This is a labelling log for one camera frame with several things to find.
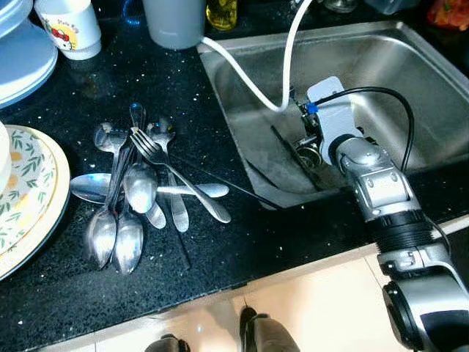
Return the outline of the round metal counter cap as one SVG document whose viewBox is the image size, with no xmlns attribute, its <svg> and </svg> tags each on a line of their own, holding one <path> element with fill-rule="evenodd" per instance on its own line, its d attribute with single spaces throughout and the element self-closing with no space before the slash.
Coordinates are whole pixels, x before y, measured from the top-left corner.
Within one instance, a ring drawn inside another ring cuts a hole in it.
<svg viewBox="0 0 469 352">
<path fill-rule="evenodd" d="M 341 14 L 351 13 L 360 3 L 361 0 L 320 0 L 325 9 Z"/>
</svg>

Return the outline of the black chopstick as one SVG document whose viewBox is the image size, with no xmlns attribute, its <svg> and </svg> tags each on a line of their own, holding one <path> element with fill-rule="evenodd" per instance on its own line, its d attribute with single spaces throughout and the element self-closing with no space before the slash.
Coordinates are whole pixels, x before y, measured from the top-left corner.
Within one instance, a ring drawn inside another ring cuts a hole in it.
<svg viewBox="0 0 469 352">
<path fill-rule="evenodd" d="M 190 255 L 188 254 L 188 249 L 185 248 L 185 242 L 183 240 L 183 232 L 179 229 L 179 226 L 177 225 L 177 222 L 175 220 L 171 221 L 171 223 L 173 224 L 174 234 L 177 236 L 177 244 L 180 249 L 182 258 L 183 258 L 185 271 L 190 271 L 191 270 L 191 258 L 190 258 Z"/>
<path fill-rule="evenodd" d="M 296 164 L 296 166 L 301 171 L 301 173 L 303 175 L 305 175 L 305 177 L 308 179 L 309 183 L 312 184 L 312 188 L 314 188 L 314 190 L 316 190 L 315 180 L 311 176 L 311 174 L 309 174 L 308 170 L 305 168 L 305 165 L 303 164 L 303 162 L 302 162 L 301 158 L 299 157 L 299 155 L 296 153 L 295 148 L 292 147 L 292 145 L 290 143 L 288 143 L 288 141 L 286 141 L 284 137 L 282 137 L 282 135 L 278 132 L 278 130 L 275 126 L 270 126 L 269 128 L 274 133 L 275 137 L 278 139 L 278 143 L 286 151 L 286 154 L 290 155 L 290 158 L 291 158 L 292 162 L 294 162 L 294 164 Z"/>
<path fill-rule="evenodd" d="M 190 167 L 194 170 L 197 170 L 202 174 L 208 175 L 208 177 L 213 177 L 215 180 L 221 181 L 221 183 L 223 183 L 225 185 L 228 185 L 229 187 L 234 188 L 235 190 L 238 190 L 240 192 L 243 192 L 244 194 L 247 194 L 248 197 L 252 197 L 255 200 L 258 200 L 262 204 L 267 205 L 269 208 L 276 209 L 276 210 L 284 209 L 283 207 L 279 207 L 279 205 L 275 204 L 274 202 L 269 201 L 267 198 L 261 197 L 260 195 L 255 194 L 253 191 L 245 190 L 244 188 L 240 187 L 239 185 L 234 184 L 234 183 L 228 181 L 227 179 L 224 179 L 223 177 L 220 177 L 220 175 L 214 175 L 211 172 L 209 172 L 207 169 L 204 169 L 204 168 L 200 167 L 199 165 L 192 164 L 192 162 L 190 162 L 190 161 L 184 160 L 184 158 L 179 158 L 179 157 L 177 157 L 177 155 L 171 155 L 170 158 L 174 161 L 183 162 L 184 165 L 187 165 L 188 167 Z"/>
<path fill-rule="evenodd" d="M 114 154 L 114 163 L 111 168 L 111 177 L 108 182 L 107 194 L 105 194 L 105 207 L 108 213 L 117 217 L 119 211 L 117 210 L 117 202 L 123 188 L 124 180 L 128 168 L 132 164 L 136 154 L 136 147 L 132 144 L 130 137 L 127 137 L 124 142 L 117 148 L 117 153 Z"/>
</svg>

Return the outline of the red orange pouch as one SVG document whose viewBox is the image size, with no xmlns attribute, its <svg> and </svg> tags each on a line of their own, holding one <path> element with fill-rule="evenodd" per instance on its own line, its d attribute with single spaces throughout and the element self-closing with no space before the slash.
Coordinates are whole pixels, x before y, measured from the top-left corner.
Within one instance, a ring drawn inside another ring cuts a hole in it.
<svg viewBox="0 0 469 352">
<path fill-rule="evenodd" d="M 465 32 L 469 27 L 469 0 L 433 0 L 426 20 L 438 28 Z"/>
</svg>

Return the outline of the floral leaf print plate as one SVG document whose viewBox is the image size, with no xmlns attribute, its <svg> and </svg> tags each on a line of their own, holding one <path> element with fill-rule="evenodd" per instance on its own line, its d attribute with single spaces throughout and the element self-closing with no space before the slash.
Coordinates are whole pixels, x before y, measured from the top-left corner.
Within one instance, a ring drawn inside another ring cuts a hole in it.
<svg viewBox="0 0 469 352">
<path fill-rule="evenodd" d="M 53 150 L 33 131 L 9 127 L 11 172 L 0 195 L 0 254 L 9 251 L 38 222 L 56 190 Z"/>
</svg>

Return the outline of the stainless steel sink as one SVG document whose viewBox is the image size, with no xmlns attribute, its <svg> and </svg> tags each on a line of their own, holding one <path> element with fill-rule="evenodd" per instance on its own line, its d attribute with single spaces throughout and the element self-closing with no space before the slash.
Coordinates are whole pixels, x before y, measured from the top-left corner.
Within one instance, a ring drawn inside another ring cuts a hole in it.
<svg viewBox="0 0 469 352">
<path fill-rule="evenodd" d="M 207 45 L 198 53 L 224 110 L 255 194 L 279 207 L 330 197 L 344 184 L 324 166 L 316 190 L 271 131 L 295 143 L 305 131 L 292 105 L 275 113 L 249 91 L 234 68 Z M 290 83 L 299 100 L 311 85 L 338 77 L 345 89 L 385 87 L 408 100 L 415 115 L 407 174 L 413 186 L 443 167 L 464 164 L 469 154 L 467 78 L 402 21 L 372 21 L 300 31 L 292 47 Z"/>
</svg>

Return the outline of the grey tumbler red badge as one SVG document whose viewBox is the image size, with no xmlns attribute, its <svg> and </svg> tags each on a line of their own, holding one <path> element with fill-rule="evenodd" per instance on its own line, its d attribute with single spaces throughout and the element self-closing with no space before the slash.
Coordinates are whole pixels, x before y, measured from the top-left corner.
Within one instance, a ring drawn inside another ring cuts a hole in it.
<svg viewBox="0 0 469 352">
<path fill-rule="evenodd" d="M 207 0 L 143 0 L 150 37 L 171 50 L 190 49 L 204 37 Z"/>
</svg>

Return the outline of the yellow oil bottle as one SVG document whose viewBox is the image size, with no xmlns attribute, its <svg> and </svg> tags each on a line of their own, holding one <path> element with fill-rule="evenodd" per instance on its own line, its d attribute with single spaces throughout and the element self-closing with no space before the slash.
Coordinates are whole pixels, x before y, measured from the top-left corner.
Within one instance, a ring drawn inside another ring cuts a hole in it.
<svg viewBox="0 0 469 352">
<path fill-rule="evenodd" d="M 207 21 L 215 30 L 227 32 L 237 26 L 238 0 L 207 0 Z"/>
</svg>

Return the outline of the white bowl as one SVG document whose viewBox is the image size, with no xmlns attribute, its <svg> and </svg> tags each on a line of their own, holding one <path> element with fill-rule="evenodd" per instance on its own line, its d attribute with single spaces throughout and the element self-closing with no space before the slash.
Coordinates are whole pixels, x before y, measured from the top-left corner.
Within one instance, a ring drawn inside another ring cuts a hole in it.
<svg viewBox="0 0 469 352">
<path fill-rule="evenodd" d="M 0 122 L 0 196 L 6 191 L 12 171 L 11 140 L 6 125 Z"/>
</svg>

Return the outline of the large steel serving spoon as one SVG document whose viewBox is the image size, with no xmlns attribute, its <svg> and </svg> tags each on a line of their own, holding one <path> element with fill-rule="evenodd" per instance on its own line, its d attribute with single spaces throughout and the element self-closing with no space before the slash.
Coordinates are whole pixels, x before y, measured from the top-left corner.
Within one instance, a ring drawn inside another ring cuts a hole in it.
<svg viewBox="0 0 469 352">
<path fill-rule="evenodd" d="M 109 173 L 78 175 L 70 181 L 70 192 L 85 201 L 103 204 L 108 194 L 110 177 Z M 198 184 L 197 187 L 212 198 L 225 197 L 230 191 L 228 186 L 218 183 Z M 195 195 L 187 186 L 158 186 L 157 192 L 160 194 Z"/>
</svg>

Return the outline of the robot left leg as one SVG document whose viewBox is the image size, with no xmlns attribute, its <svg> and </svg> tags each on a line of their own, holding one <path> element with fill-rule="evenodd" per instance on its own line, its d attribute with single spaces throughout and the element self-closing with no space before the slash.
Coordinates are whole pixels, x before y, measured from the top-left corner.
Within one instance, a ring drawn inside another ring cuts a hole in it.
<svg viewBox="0 0 469 352">
<path fill-rule="evenodd" d="M 151 342 L 144 352 L 191 352 L 191 347 L 184 339 L 167 333 L 157 341 Z"/>
</svg>

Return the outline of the cream rimmed plate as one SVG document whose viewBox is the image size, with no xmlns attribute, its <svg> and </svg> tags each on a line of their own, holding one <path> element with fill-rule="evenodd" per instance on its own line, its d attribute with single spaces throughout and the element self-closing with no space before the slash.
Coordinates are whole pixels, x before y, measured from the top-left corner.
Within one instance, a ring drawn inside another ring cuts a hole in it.
<svg viewBox="0 0 469 352">
<path fill-rule="evenodd" d="M 70 198 L 68 179 L 71 177 L 71 170 L 63 148 L 53 138 L 36 128 L 17 125 L 10 125 L 10 128 L 29 132 L 50 150 L 51 160 L 56 164 L 56 188 L 51 192 L 49 208 L 38 218 L 37 224 L 24 235 L 24 239 L 18 241 L 9 251 L 0 254 L 0 282 L 9 282 L 13 273 L 21 271 L 43 250 L 64 217 Z"/>
</svg>

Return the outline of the white cartoon print mug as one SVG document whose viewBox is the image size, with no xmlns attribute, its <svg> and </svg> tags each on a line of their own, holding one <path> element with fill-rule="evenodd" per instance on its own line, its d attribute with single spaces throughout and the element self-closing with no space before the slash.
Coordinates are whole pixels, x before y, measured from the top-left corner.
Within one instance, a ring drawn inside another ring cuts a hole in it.
<svg viewBox="0 0 469 352">
<path fill-rule="evenodd" d="M 103 50 L 91 0 L 36 0 L 34 11 L 51 41 L 68 59 L 90 59 Z"/>
</svg>

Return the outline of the white tiered rack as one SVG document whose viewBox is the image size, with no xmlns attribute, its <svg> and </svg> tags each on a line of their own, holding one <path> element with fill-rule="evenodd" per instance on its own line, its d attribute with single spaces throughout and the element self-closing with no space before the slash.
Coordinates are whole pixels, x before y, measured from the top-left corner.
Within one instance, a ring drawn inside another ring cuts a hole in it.
<svg viewBox="0 0 469 352">
<path fill-rule="evenodd" d="M 29 19 L 32 0 L 0 0 L 0 109 L 37 90 L 56 67 L 58 50 Z"/>
</svg>

